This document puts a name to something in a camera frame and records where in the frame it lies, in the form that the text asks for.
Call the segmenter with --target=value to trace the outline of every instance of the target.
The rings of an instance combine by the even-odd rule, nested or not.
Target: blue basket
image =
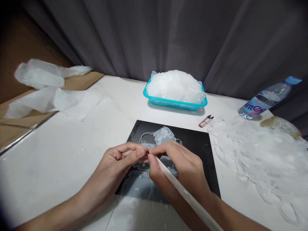
[[[152,76],[149,79],[147,85],[151,82]],[[198,81],[198,83],[201,84],[202,91],[205,92],[202,83],[200,81]],[[176,100],[163,99],[163,98],[149,96],[148,91],[147,91],[147,85],[145,86],[143,90],[143,95],[149,99],[151,104],[154,104],[154,105],[161,105],[161,106],[166,106],[166,107],[175,107],[175,108],[180,108],[180,109],[185,109],[185,110],[196,111],[199,108],[205,107],[208,104],[206,97],[201,102],[201,104],[193,104],[193,103],[185,103],[185,102],[176,101]]]

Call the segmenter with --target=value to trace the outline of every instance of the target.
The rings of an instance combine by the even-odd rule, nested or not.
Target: curtain fold
[[[22,5],[74,64],[105,74],[148,81],[152,71],[177,69],[202,81],[209,93],[247,100],[290,75],[308,74],[305,1],[27,0]],[[308,136],[308,86],[300,85],[272,112]]]

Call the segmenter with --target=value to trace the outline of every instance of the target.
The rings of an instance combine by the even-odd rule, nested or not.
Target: person's right hand
[[[210,213],[215,200],[207,184],[201,159],[179,143],[167,142],[149,150],[150,178],[163,192],[179,216],[192,230],[208,230],[199,216],[184,200],[160,169],[155,155],[168,155],[176,166],[179,182]]]

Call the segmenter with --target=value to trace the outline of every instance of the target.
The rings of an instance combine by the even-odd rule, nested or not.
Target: pink thread snips
[[[207,116],[204,120],[201,121],[201,123],[199,124],[199,127],[204,127],[205,125],[207,125],[214,117],[212,115]]]

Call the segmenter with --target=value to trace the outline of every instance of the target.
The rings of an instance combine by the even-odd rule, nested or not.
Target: white table
[[[208,105],[197,112],[155,106],[142,95],[145,85],[143,81],[103,77],[91,89],[109,98],[84,122],[58,113],[0,158],[1,198],[14,226],[74,195],[105,150],[126,142],[137,119],[205,132],[198,124],[206,116],[221,116],[228,121],[246,103],[208,94]],[[265,119],[272,114],[266,111],[262,116]],[[214,150],[213,155],[221,198],[227,204],[272,230],[296,230],[283,220],[275,206],[261,199],[253,184],[242,188],[236,172],[220,162]],[[105,230],[111,211],[85,229]]]

